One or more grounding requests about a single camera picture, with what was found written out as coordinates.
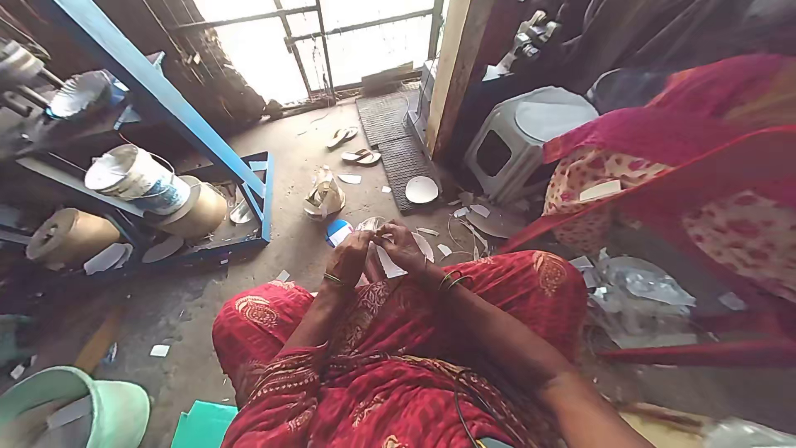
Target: paper roll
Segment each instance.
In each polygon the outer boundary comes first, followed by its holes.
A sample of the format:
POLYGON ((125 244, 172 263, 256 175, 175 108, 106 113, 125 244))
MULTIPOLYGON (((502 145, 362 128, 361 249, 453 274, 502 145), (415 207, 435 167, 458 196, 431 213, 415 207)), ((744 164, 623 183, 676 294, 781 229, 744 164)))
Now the paper roll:
POLYGON ((159 221, 153 221, 152 224, 164 232, 185 239, 203 238, 224 221, 227 199, 209 184, 193 176, 183 175, 180 179, 190 185, 188 201, 179 210, 159 221))
POLYGON ((57 211, 30 239, 25 255, 52 270, 83 265, 119 239, 107 219, 74 208, 57 211))

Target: white plastic stool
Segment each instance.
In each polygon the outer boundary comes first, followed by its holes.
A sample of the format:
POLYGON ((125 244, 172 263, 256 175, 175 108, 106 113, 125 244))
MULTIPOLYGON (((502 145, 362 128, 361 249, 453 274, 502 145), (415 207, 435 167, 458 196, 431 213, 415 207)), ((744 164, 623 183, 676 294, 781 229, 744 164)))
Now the white plastic stool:
POLYGON ((597 118, 583 97, 543 87, 496 105, 465 154, 490 200, 512 198, 542 164, 542 144, 597 118))

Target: cloth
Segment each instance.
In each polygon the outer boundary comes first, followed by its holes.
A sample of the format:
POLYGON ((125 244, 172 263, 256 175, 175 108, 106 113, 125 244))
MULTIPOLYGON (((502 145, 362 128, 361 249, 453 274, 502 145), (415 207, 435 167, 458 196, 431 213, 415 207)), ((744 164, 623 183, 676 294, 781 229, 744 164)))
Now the cloth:
MULTIPOLYGON (((674 73, 645 107, 609 112, 545 144, 545 161, 560 162, 548 185, 544 214, 574 214, 606 200, 579 200, 580 192, 600 183, 619 179, 623 189, 636 187, 740 136, 796 124, 795 85, 796 59, 768 54, 674 73)), ((796 260, 791 255, 796 234, 785 231, 796 230, 796 183, 754 187, 706 204, 698 219, 683 217, 682 222, 693 243, 714 260, 796 301, 796 260), (752 197, 758 199, 754 206, 746 203, 752 197), (743 225, 728 227, 728 222, 743 225), (757 231, 745 231, 749 223, 757 231), (763 248, 770 255, 766 259, 760 257, 763 248)), ((612 219, 613 210, 605 207, 553 233, 574 249, 596 253, 605 245, 612 219)))
MULTIPOLYGON (((446 268, 472 276, 472 291, 509 312, 570 360, 586 310, 580 273, 541 251, 446 268)), ((357 288, 327 346, 281 353, 313 297, 272 281, 233 297, 213 325, 213 344, 236 390, 240 413, 224 439, 246 446, 469 446, 454 405, 475 438, 511 446, 554 446, 550 416, 490 372, 435 294, 406 277, 357 288), (480 396, 497 416, 477 407, 480 396)))

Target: white bucket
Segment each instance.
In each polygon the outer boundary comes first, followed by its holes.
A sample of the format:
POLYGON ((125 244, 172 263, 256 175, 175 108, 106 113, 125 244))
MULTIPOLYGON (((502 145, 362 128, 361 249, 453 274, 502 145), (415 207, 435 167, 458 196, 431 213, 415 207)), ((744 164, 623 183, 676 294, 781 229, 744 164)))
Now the white bucket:
POLYGON ((171 214, 190 196, 190 186, 134 144, 115 147, 86 171, 86 188, 115 196, 156 214, 171 214))

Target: flip-flop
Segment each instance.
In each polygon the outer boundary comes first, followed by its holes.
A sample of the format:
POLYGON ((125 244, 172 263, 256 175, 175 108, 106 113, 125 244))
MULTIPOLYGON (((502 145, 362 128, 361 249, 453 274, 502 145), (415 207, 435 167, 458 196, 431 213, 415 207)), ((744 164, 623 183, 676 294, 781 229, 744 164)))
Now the flip-flop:
POLYGON ((378 152, 370 151, 368 148, 363 147, 357 152, 346 151, 340 154, 340 158, 346 162, 359 163, 360 165, 373 165, 381 159, 381 154, 378 152))
POLYGON ((359 128, 354 126, 350 128, 340 128, 334 132, 332 138, 326 142, 326 149, 335 149, 343 143, 351 140, 359 132, 359 128))

